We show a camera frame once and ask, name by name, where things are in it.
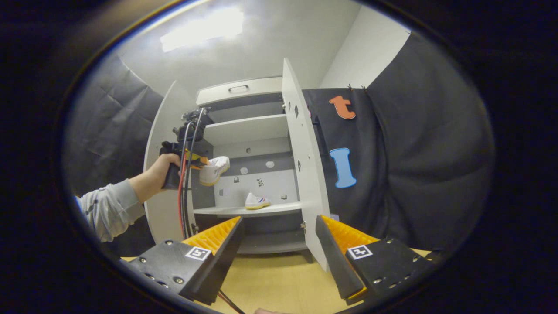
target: white wall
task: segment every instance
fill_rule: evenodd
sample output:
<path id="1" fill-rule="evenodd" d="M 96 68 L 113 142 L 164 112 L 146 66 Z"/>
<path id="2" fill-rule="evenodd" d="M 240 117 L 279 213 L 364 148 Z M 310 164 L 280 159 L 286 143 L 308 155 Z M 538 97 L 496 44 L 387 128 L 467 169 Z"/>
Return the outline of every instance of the white wall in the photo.
<path id="1" fill-rule="evenodd" d="M 320 88 L 367 87 L 397 55 L 409 30 L 363 6 Z"/>

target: ceiling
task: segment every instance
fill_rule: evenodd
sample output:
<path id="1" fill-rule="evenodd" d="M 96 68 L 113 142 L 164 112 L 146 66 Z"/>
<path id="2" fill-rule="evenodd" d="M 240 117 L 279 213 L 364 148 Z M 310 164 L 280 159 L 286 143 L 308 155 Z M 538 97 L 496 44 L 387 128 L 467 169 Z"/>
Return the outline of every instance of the ceiling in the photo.
<path id="1" fill-rule="evenodd" d="M 244 12 L 241 34 L 162 51 L 162 35 L 224 7 Z M 206 1 L 134 36 L 116 52 L 162 95 L 175 80 L 195 97 L 205 87 L 281 75 L 284 57 L 303 89 L 317 88 L 360 7 L 350 0 Z"/>

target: drawer handle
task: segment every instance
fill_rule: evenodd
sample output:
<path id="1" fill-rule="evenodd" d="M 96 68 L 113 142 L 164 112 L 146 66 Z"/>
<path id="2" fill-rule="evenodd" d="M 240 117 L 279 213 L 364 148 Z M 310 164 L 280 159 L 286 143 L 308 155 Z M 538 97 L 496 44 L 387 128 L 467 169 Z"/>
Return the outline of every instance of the drawer handle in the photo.
<path id="1" fill-rule="evenodd" d="M 229 88 L 229 92 L 232 93 L 233 91 L 231 91 L 231 89 L 233 89 L 233 88 L 239 88 L 239 87 L 246 87 L 246 89 L 249 88 L 248 85 L 240 85 L 240 86 L 235 86 L 235 87 Z"/>

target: gray sleeve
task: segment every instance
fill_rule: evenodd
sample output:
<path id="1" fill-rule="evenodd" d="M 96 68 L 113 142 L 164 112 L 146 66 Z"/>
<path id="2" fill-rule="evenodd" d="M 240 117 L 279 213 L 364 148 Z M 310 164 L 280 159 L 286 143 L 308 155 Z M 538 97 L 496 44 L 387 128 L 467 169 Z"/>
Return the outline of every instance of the gray sleeve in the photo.
<path id="1" fill-rule="evenodd" d="M 101 242 L 112 241 L 145 215 L 128 179 L 83 195 L 78 198 L 78 205 Z"/>

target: black fabric backdrop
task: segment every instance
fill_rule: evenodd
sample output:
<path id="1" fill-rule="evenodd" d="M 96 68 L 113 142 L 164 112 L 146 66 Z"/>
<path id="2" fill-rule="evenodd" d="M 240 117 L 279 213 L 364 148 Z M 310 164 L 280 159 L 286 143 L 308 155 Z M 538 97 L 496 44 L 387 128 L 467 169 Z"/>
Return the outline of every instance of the black fabric backdrop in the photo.
<path id="1" fill-rule="evenodd" d="M 163 97 L 116 55 L 91 73 L 77 95 L 63 162 L 74 194 L 142 173 L 147 139 Z M 146 216 L 105 245 L 119 256 L 136 256 L 154 246 Z"/>
<path id="2" fill-rule="evenodd" d="M 319 121 L 329 207 L 340 221 L 413 248 L 442 250 L 482 212 L 494 143 L 477 92 L 436 47 L 411 35 L 365 89 L 304 91 Z M 356 118 L 329 100 L 348 99 Z M 329 150 L 349 148 L 356 185 L 338 189 Z"/>

